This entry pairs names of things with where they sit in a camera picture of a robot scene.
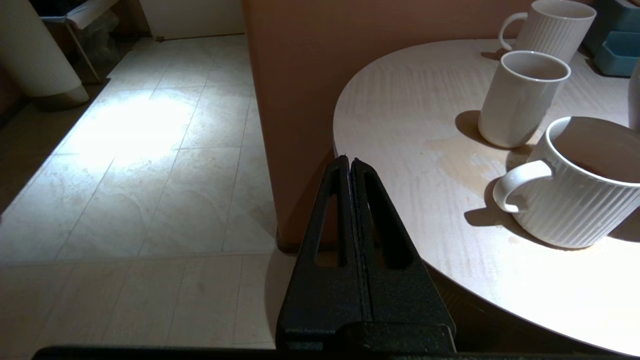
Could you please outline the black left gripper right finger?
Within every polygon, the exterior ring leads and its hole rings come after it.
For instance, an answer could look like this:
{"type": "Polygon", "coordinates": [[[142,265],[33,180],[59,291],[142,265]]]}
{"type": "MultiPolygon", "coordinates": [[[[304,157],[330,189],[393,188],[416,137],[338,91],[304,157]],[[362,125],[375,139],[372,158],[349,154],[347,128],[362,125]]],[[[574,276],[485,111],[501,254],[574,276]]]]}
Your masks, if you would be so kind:
{"type": "Polygon", "coordinates": [[[381,347],[452,347],[455,323],[377,171],[350,167],[367,290],[366,325],[381,347]]]}

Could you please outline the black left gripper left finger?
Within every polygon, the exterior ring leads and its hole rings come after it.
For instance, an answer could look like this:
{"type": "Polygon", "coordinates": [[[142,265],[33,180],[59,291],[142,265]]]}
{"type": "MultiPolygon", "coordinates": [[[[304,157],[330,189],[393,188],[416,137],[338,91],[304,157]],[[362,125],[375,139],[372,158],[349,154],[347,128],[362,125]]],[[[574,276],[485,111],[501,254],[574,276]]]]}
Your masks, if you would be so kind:
{"type": "Polygon", "coordinates": [[[323,173],[276,322],[278,347],[328,347],[343,326],[363,320],[361,259],[354,231],[349,159],[323,173]],[[337,200],[336,267],[316,262],[331,196],[337,200]]]}

